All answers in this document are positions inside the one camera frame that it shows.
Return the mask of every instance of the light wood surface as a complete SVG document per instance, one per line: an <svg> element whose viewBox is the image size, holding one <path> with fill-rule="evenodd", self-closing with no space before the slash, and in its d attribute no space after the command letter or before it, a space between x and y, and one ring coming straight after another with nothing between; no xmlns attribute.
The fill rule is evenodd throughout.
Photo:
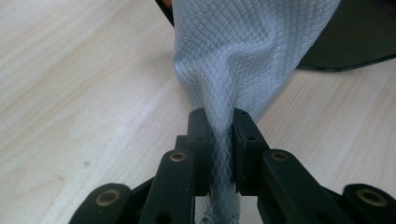
<svg viewBox="0 0 396 224"><path fill-rule="evenodd" d="M93 189L155 174L191 110L173 46L154 0L0 1L0 223L67 223ZM321 185L396 197L395 86L395 60L299 70L258 125Z"/></svg>

